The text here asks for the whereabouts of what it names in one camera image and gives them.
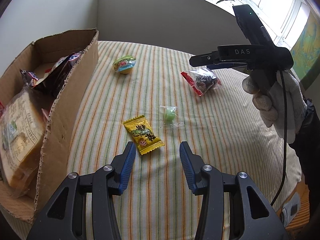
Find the colorful painting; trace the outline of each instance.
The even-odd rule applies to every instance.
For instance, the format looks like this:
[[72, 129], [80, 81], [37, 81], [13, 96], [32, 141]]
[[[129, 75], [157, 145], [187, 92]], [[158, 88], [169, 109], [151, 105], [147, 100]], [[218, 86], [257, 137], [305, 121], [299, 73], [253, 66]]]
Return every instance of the colorful painting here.
[[320, 73], [320, 24], [312, 13], [291, 54], [293, 69], [306, 90]]

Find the black sleeve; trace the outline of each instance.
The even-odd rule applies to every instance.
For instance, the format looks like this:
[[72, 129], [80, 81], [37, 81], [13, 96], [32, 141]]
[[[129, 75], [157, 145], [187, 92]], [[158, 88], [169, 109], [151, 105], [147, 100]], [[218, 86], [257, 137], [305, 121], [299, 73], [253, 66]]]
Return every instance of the black sleeve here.
[[309, 188], [310, 217], [320, 203], [320, 121], [314, 105], [307, 100], [307, 112], [295, 141], [289, 146], [299, 158]]

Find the striped tablecloth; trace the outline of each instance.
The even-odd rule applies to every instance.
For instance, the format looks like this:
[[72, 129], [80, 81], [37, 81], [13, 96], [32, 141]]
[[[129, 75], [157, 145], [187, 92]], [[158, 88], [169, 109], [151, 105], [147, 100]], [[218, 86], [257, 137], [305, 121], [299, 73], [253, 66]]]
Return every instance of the striped tablecloth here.
[[[124, 55], [137, 58], [129, 75], [112, 68], [113, 61]], [[194, 153], [222, 172], [246, 171], [270, 201], [279, 187], [283, 141], [273, 128], [265, 127], [252, 97], [242, 90], [246, 75], [233, 69], [217, 70], [223, 87], [199, 97], [180, 75], [192, 69], [190, 56], [150, 45], [99, 42], [99, 62], [74, 126], [68, 173], [83, 175], [109, 164], [132, 140], [123, 121], [141, 114], [165, 143], [143, 156], [137, 152], [127, 190], [114, 196], [122, 239], [194, 238], [202, 198], [188, 189], [179, 157], [181, 141], [188, 141]], [[185, 125], [165, 130], [160, 106], [177, 106], [179, 121]], [[289, 147], [286, 172], [276, 210], [301, 177], [299, 160]], [[91, 195], [87, 198], [87, 235], [93, 239]], [[19, 236], [26, 238], [30, 226], [5, 216]], [[228, 217], [225, 203], [224, 239], [228, 239]]]

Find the yellow candy wrapper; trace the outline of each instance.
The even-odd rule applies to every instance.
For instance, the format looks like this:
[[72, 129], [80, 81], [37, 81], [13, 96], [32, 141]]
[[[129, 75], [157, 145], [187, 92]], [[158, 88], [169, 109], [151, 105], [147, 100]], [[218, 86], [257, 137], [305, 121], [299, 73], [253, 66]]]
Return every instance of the yellow candy wrapper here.
[[153, 134], [144, 115], [125, 121], [123, 124], [138, 144], [141, 155], [164, 146], [163, 141]]

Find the packaged bread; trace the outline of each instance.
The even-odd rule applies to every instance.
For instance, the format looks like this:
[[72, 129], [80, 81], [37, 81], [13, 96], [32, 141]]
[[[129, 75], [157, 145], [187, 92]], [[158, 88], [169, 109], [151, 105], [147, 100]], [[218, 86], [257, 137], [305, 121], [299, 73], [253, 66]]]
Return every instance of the packaged bread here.
[[26, 193], [37, 174], [45, 132], [40, 92], [24, 87], [0, 118], [0, 157], [4, 180], [15, 196]]

